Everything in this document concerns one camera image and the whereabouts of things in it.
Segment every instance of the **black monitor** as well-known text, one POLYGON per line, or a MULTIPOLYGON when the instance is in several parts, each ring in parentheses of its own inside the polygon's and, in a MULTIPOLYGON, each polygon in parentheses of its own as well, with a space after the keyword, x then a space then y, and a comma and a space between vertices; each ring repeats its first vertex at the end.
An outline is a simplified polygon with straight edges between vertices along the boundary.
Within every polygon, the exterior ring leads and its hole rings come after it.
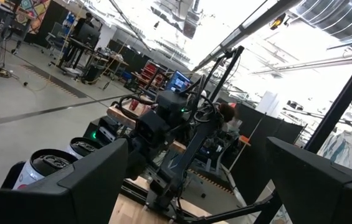
POLYGON ((190 84, 191 84, 191 81, 188 77, 186 77, 185 75, 183 75, 179 71, 175 71, 166 86, 166 90, 175 91, 176 89, 179 89, 179 90, 183 91, 190 84))
POLYGON ((95 47, 100 38, 100 31, 96 27, 91 27, 89 24, 83 24, 76 39, 91 47, 95 47))

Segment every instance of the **gray floor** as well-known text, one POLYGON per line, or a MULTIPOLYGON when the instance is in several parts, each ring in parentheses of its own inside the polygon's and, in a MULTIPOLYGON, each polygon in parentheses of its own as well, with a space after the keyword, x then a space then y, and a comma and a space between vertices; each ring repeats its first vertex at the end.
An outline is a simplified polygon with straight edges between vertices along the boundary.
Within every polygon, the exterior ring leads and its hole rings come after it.
MULTIPOLYGON (((8 49, 13 46, 14 42, 8 42, 8 49)), ((48 67, 50 61, 48 55, 40 53, 40 48, 27 44, 21 47, 16 56, 6 54, 6 68, 12 70, 20 81, 0 78, 0 185, 9 168, 27 159, 34 151, 45 148, 65 149, 72 138, 84 133, 91 120, 104 115, 108 105, 116 99, 100 100, 130 93, 117 82, 111 82, 105 91, 99 89, 108 81, 107 78, 102 78, 91 86, 75 82, 62 75, 58 68, 48 67), (23 65, 39 67, 82 91, 87 97, 77 98, 51 84, 46 86, 44 79, 26 70, 23 65), (33 91, 23 87, 23 82, 28 82, 28 87, 33 91), (34 114, 27 118, 17 116, 85 102, 92 103, 51 113, 34 114)), ((191 185, 183 198, 213 214, 235 209, 239 204, 233 195, 207 182, 204 182, 204 190, 207 197, 202 199, 197 189, 191 185)), ((231 224, 245 222, 244 218, 229 221, 231 224)))

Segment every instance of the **monitor screen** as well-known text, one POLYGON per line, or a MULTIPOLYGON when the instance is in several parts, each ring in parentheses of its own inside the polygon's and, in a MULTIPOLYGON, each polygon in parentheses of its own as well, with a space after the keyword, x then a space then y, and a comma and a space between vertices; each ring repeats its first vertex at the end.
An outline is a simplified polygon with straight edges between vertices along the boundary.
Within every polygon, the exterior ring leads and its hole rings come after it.
POLYGON ((189 84, 191 84, 189 78, 187 78, 181 72, 175 71, 173 76, 169 80, 168 85, 166 86, 166 90, 185 90, 189 86, 189 84))

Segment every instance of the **orange object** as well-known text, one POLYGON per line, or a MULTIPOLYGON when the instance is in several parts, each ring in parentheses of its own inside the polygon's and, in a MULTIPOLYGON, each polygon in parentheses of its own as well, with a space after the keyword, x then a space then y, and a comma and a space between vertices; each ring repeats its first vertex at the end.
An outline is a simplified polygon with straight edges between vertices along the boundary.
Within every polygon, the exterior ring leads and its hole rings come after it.
POLYGON ((240 136, 239 140, 242 142, 249 142, 249 138, 245 137, 245 136, 240 136))

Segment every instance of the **black partition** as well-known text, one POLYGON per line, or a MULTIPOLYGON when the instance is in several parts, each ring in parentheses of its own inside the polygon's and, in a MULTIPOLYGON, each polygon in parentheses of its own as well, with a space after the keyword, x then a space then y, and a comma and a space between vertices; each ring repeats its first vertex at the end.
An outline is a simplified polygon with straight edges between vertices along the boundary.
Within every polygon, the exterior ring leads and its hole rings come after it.
POLYGON ((46 47, 48 45, 46 37, 49 32, 52 31, 54 24, 58 22, 62 24, 66 17, 68 16, 69 11, 61 6, 55 1, 51 1, 50 5, 45 13, 44 19, 40 25, 39 32, 34 35, 33 43, 46 47))
MULTIPOLYGON (((141 69, 144 68, 147 61, 150 59, 149 57, 139 54, 136 50, 129 49, 127 46, 123 46, 123 43, 118 41, 111 40, 109 41, 108 48, 112 51, 119 53, 122 55, 125 62, 129 64, 129 66, 125 67, 125 71, 130 72, 141 72, 141 69)), ((115 70, 117 63, 114 62, 110 66, 110 69, 115 70)))
POLYGON ((250 138, 251 146, 246 146, 231 170, 235 185, 247 204, 254 203, 270 180, 265 165, 264 151, 267 137, 276 137, 293 144, 303 129, 303 126, 291 124, 284 120, 265 116, 246 105, 237 104, 237 118, 242 121, 240 134, 250 138))

